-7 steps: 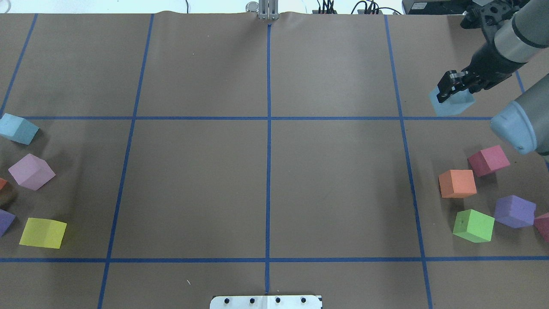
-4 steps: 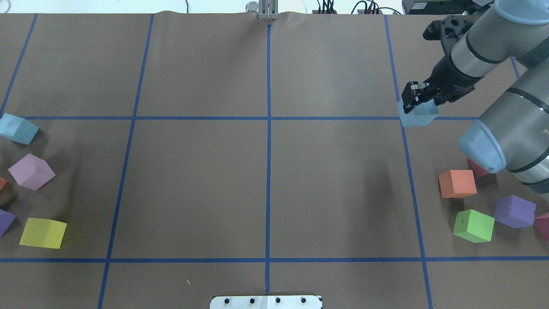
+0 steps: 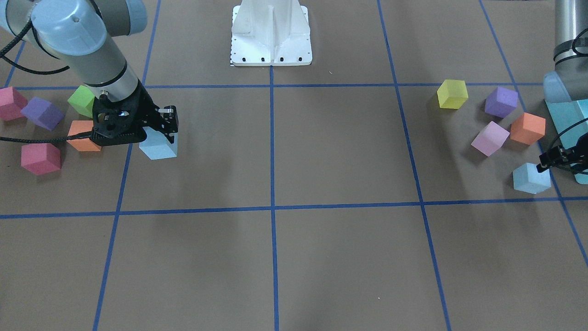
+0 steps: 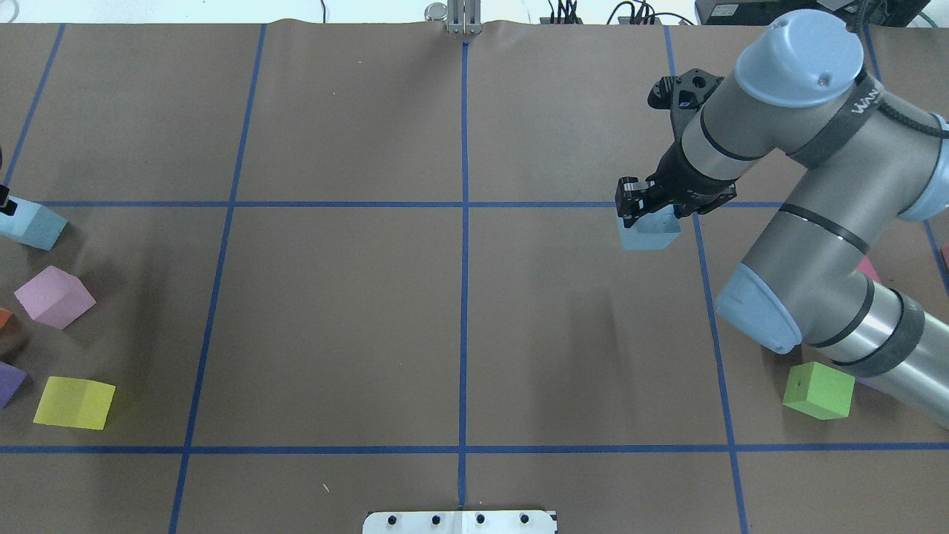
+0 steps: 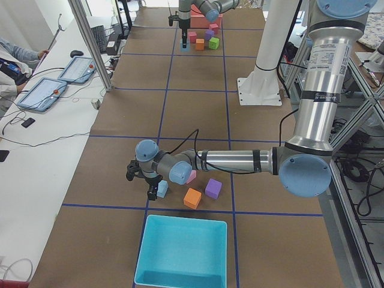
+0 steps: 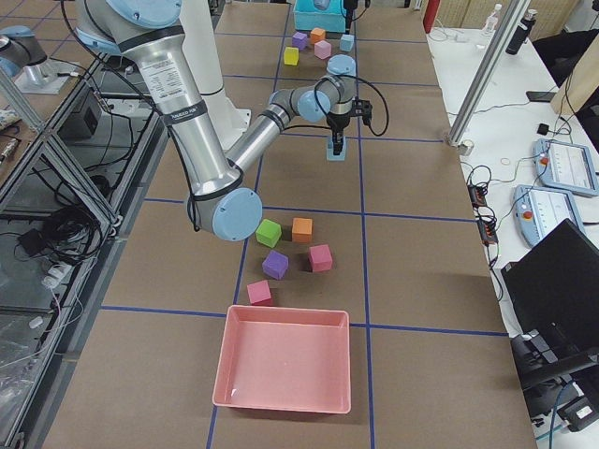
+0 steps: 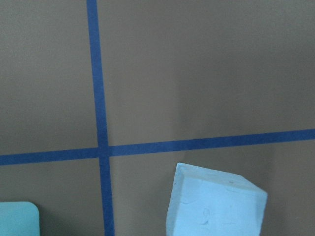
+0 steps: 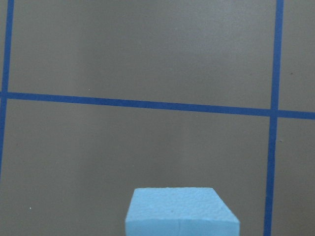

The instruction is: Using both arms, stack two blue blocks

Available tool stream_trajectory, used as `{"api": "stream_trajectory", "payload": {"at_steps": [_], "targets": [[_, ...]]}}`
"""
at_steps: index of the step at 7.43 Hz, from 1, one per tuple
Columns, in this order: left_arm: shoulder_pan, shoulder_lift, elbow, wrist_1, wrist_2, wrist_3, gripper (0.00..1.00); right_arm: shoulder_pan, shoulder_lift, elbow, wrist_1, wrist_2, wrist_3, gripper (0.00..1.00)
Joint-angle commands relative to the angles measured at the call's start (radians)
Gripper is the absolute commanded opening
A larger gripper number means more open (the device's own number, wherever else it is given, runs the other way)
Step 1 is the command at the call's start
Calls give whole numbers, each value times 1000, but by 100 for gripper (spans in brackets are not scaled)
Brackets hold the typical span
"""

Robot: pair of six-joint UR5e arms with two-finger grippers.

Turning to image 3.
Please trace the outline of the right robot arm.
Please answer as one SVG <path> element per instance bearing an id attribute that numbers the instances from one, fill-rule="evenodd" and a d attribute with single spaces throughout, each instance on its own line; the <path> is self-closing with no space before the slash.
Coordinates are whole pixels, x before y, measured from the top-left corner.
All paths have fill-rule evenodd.
<path id="1" fill-rule="evenodd" d="M 170 144 L 178 133 L 175 106 L 158 107 L 113 41 L 147 26 L 141 0 L 3 0 L 1 27 L 13 36 L 4 56 L 22 40 L 63 61 L 94 95 L 93 126 L 65 140 L 99 146 L 140 143 L 146 128 Z"/>

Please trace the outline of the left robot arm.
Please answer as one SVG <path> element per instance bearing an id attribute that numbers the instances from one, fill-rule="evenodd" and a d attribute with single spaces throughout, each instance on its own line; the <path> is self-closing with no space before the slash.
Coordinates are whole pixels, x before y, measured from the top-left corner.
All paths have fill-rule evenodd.
<path id="1" fill-rule="evenodd" d="M 587 2 L 557 0 L 553 71 L 543 79 L 544 100 L 554 124 L 564 125 L 540 155 L 538 172 L 560 168 L 587 175 Z"/>

